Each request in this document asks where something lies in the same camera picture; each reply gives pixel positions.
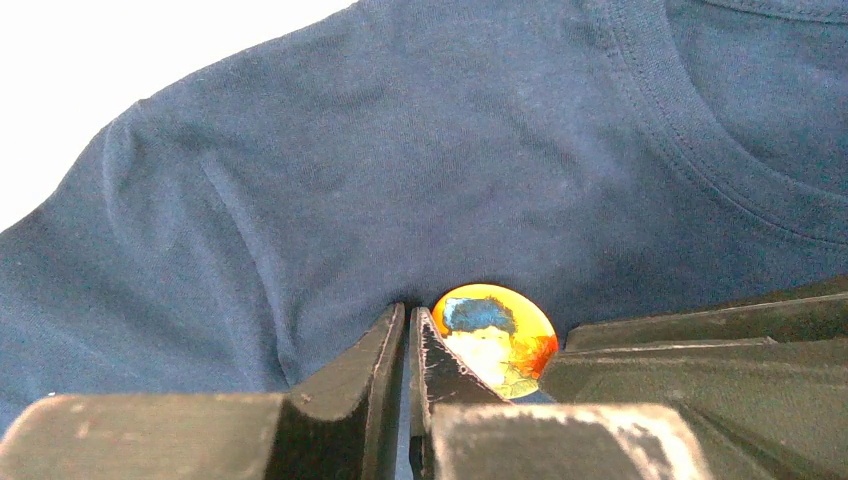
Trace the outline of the navy blue t-shirt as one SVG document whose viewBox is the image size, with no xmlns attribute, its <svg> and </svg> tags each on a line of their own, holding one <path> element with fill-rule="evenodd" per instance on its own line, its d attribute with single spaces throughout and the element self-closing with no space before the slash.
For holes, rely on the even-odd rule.
<svg viewBox="0 0 848 480">
<path fill-rule="evenodd" d="M 1 236 L 1 423 L 284 391 L 390 303 L 556 330 L 847 270 L 843 1 L 360 1 L 132 105 Z"/>
</svg>

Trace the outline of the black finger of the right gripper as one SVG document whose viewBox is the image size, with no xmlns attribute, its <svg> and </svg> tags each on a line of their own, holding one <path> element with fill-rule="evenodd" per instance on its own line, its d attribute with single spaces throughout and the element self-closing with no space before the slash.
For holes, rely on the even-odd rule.
<svg viewBox="0 0 848 480">
<path fill-rule="evenodd" d="M 542 387 L 562 403 L 671 407 L 718 479 L 843 479 L 847 279 L 579 326 Z"/>
</svg>

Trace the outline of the round orange brooch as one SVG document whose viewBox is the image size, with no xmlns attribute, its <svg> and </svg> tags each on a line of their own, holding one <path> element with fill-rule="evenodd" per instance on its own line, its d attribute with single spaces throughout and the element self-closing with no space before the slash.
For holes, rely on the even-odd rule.
<svg viewBox="0 0 848 480">
<path fill-rule="evenodd" d="M 492 284 L 459 286 L 434 306 L 435 326 L 448 350 L 506 400 L 528 400 L 559 350 L 548 316 L 533 301 Z"/>
</svg>

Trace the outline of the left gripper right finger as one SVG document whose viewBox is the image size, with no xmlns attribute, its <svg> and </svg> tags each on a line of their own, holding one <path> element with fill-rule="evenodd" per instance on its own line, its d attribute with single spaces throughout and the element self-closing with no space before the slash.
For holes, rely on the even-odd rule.
<svg viewBox="0 0 848 480">
<path fill-rule="evenodd" d="M 709 479 L 680 415 L 651 404 L 515 404 L 410 317 L 409 461 L 417 479 Z"/>
</svg>

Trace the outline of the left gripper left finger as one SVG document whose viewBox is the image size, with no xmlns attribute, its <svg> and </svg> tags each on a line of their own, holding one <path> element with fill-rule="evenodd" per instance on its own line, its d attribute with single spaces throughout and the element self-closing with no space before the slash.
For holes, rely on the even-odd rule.
<svg viewBox="0 0 848 480">
<path fill-rule="evenodd" d="M 5 479 L 390 479 L 405 309 L 287 393 L 58 395 L 1 442 Z"/>
</svg>

